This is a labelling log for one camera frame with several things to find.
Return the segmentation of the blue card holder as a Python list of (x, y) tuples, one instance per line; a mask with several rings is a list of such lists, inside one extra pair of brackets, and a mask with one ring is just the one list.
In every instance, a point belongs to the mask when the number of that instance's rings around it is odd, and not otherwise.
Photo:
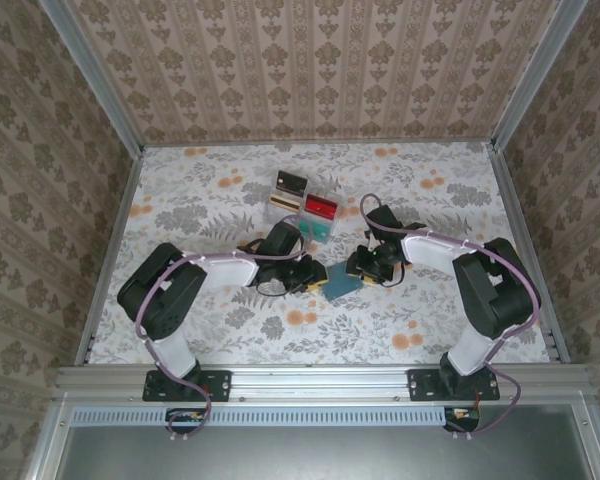
[(363, 281), (356, 275), (349, 275), (346, 263), (340, 262), (327, 268), (328, 281), (321, 286), (324, 297), (332, 302), (363, 287)]

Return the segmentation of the teal credit card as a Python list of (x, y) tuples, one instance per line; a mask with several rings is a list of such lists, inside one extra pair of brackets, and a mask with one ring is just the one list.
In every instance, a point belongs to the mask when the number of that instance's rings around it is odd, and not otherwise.
[(331, 236), (331, 223), (301, 218), (298, 229), (305, 237), (311, 237), (315, 242), (326, 244)]

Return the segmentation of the clear acrylic card organizer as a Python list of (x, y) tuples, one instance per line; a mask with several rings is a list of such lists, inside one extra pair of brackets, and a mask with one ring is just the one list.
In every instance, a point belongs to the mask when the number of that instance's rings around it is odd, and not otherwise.
[[(290, 172), (290, 173), (293, 173), (293, 174), (296, 174), (296, 175), (299, 175), (299, 176), (302, 176), (302, 177), (305, 177), (308, 179), (308, 185), (305, 190), (305, 194), (303, 197), (299, 197), (299, 196), (288, 194), (286, 192), (279, 191), (276, 189), (276, 186), (275, 186), (276, 179), (275, 179), (273, 186), (271, 187), (269, 193), (266, 196), (265, 210), (264, 210), (265, 218), (272, 223), (276, 223), (280, 220), (283, 220), (287, 216), (291, 216), (292, 219), (296, 222), (297, 228), (298, 228), (298, 221), (301, 218), (307, 218), (307, 219), (311, 219), (311, 220), (321, 221), (324, 223), (331, 223), (332, 224), (331, 235), (332, 235), (332, 233), (335, 230), (337, 217), (341, 210), (342, 197), (338, 194), (337, 191), (328, 189), (325, 185), (320, 185), (317, 177), (310, 177), (310, 176), (304, 175), (302, 173), (295, 173), (295, 172), (291, 172), (288, 170), (283, 170), (283, 171)], [(290, 211), (270, 205), (269, 204), (269, 196), (271, 193), (275, 193), (275, 194), (299, 201), (301, 203), (300, 210), (298, 212), (290, 212)], [(308, 194), (318, 195), (318, 196), (325, 197), (325, 198), (328, 198), (330, 200), (337, 202), (338, 209), (337, 209), (337, 214), (336, 214), (335, 219), (330, 221), (330, 220), (327, 220), (327, 219), (324, 219), (324, 218), (321, 218), (321, 217), (318, 217), (316, 215), (306, 212), (305, 211), (305, 199)]]

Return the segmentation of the red card pack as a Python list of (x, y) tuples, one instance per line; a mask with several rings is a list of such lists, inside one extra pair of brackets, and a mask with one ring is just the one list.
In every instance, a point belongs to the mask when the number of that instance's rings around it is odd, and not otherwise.
[(325, 197), (308, 194), (305, 199), (305, 211), (318, 217), (334, 220), (338, 203)]

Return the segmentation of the gold brown striped card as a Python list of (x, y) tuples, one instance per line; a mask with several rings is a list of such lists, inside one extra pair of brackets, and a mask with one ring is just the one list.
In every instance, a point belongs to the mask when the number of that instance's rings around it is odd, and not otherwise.
[(275, 193), (270, 194), (269, 204), (290, 212), (298, 212), (301, 208), (301, 203), (299, 201)]

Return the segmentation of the black and gold card pack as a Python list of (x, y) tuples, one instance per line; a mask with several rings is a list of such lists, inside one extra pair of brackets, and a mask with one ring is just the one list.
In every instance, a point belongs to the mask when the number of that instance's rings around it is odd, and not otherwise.
[(276, 178), (276, 189), (291, 195), (303, 197), (308, 179), (290, 172), (279, 170)]

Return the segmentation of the grey metal panel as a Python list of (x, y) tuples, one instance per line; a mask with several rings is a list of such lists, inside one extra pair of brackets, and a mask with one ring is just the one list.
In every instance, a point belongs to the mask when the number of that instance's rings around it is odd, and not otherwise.
[(26, 480), (600, 480), (600, 424), (580, 406), (522, 406), (489, 432), (440, 427), (157, 426), (46, 420)]

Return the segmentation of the horizontal aluminium frame rail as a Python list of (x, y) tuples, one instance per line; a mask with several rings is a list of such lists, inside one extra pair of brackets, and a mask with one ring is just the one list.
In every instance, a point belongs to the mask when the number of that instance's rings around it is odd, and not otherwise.
[[(152, 365), (86, 365), (59, 370), (54, 402), (133, 406)], [(406, 404), (407, 372), (422, 365), (226, 365), (232, 372), (231, 405)], [(522, 404), (569, 404), (595, 397), (582, 365), (540, 363), (495, 367), (521, 385)]]

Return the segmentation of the aluminium table edge rail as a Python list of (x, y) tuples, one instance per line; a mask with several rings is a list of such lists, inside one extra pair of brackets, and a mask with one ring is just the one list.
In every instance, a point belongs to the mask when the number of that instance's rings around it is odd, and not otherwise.
[(519, 256), (540, 294), (542, 306), (538, 323), (550, 361), (569, 364), (571, 358), (504, 154), (491, 143), (487, 144), (487, 151)]
[(102, 311), (106, 302), (107, 292), (115, 269), (116, 259), (122, 242), (125, 226), (133, 204), (135, 191), (139, 184), (140, 173), (143, 165), (143, 154), (141, 151), (131, 163), (131, 169), (125, 189), (121, 198), (120, 207), (111, 231), (111, 238), (100, 270), (98, 282), (92, 296), (91, 306), (86, 317), (84, 330), (78, 346), (73, 365), (83, 366), (89, 359), (91, 345), (97, 333), (101, 320)]

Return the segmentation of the aluminium frame post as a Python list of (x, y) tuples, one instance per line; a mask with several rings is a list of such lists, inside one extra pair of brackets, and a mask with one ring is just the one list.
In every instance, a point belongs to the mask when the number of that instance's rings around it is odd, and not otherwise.
[(113, 83), (106, 75), (104, 64), (96, 58), (83, 29), (65, 0), (40, 0), (40, 4), (59, 33), (71, 57), (81, 70), (97, 101), (106, 113), (129, 155), (139, 158), (144, 141), (133, 125)]
[(495, 151), (503, 151), (511, 140), (587, 3), (588, 0), (560, 0), (494, 130), (491, 141)]

